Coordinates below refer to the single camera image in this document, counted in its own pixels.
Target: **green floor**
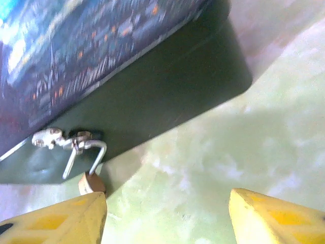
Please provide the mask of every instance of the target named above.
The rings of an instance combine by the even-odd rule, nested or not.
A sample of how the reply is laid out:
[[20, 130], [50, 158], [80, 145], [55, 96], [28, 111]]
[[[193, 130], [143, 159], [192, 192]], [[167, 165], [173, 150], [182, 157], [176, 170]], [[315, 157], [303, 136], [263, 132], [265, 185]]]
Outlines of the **green floor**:
[[[324, 16], [323, 1], [233, 0], [254, 85], [102, 167], [103, 243], [235, 244], [235, 187], [325, 211]], [[79, 179], [0, 186], [0, 220], [78, 196]]]

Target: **padlock shackle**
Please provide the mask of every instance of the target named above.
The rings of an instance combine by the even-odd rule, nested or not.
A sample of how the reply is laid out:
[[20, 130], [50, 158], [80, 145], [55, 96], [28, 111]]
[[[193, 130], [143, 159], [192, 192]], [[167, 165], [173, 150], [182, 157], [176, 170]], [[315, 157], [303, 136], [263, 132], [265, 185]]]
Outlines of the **padlock shackle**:
[[95, 159], [95, 162], [94, 164], [92, 165], [90, 171], [89, 171], [89, 175], [93, 175], [95, 173], [95, 170], [97, 169], [98, 165], [101, 163], [105, 153], [106, 153], [106, 150], [107, 150], [107, 145], [105, 142], [103, 141], [99, 141], [99, 140], [90, 140], [90, 141], [85, 141], [84, 142], [84, 148], [85, 149], [89, 149], [91, 147], [100, 147], [101, 150], [100, 152], [98, 153], [96, 159]]

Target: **yellow object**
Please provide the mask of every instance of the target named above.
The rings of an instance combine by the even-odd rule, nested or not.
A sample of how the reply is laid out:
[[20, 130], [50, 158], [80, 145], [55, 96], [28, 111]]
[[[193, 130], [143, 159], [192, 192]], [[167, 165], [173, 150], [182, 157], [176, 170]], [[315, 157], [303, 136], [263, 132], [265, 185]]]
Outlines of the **yellow object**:
[[105, 195], [87, 194], [0, 223], [1, 244], [98, 244], [107, 215]]
[[245, 189], [229, 202], [237, 244], [324, 244], [325, 212]]

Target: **metal latch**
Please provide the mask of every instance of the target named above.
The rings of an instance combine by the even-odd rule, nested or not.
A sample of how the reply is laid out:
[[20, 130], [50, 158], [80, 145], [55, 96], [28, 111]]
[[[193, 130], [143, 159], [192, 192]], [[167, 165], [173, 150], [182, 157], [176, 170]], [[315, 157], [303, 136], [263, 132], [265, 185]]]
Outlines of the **metal latch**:
[[93, 140], [92, 134], [88, 131], [78, 132], [71, 138], [64, 138], [63, 131], [57, 128], [49, 128], [35, 133], [31, 140], [32, 144], [38, 147], [48, 147], [53, 149], [56, 145], [65, 150], [72, 150], [66, 169], [63, 173], [63, 179], [67, 179], [75, 162], [76, 156], [83, 153], [84, 149], [99, 147], [101, 150], [97, 155], [88, 175], [93, 175], [97, 166], [106, 153], [107, 145], [103, 141]]

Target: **padlock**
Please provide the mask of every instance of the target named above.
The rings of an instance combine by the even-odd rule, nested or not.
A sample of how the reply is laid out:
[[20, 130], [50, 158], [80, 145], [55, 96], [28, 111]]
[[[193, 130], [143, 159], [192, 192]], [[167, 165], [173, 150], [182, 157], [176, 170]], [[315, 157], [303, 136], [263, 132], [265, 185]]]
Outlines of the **padlock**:
[[92, 165], [92, 168], [83, 174], [81, 180], [78, 183], [80, 194], [85, 195], [92, 192], [104, 192], [106, 195], [105, 184], [95, 172], [107, 150], [106, 143], [97, 140], [90, 140], [81, 143], [81, 146], [83, 146], [85, 149], [91, 147], [100, 147], [101, 151], [99, 152], [94, 164]]

